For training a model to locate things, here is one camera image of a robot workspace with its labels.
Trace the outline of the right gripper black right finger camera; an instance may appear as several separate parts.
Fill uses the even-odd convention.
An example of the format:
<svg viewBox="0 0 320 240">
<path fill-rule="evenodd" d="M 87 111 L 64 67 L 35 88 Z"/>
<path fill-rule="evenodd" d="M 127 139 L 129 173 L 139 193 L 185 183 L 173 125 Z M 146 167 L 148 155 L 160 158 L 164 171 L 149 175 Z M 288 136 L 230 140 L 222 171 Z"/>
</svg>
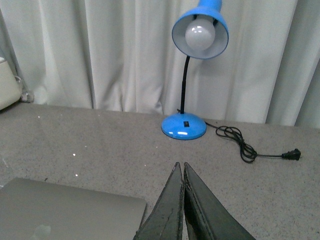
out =
<svg viewBox="0 0 320 240">
<path fill-rule="evenodd" d="M 190 240 L 253 240 L 195 170 L 184 163 L 184 215 Z"/>
</svg>

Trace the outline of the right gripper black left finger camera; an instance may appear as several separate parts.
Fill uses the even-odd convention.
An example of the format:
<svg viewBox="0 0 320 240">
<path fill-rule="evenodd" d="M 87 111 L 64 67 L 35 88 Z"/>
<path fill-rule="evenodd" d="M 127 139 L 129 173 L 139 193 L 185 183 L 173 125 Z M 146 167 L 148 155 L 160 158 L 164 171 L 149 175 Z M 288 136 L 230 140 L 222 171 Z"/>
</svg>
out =
<svg viewBox="0 0 320 240">
<path fill-rule="evenodd" d="M 135 240 L 181 240 L 183 236 L 185 185 L 176 162 L 159 198 Z"/>
</svg>

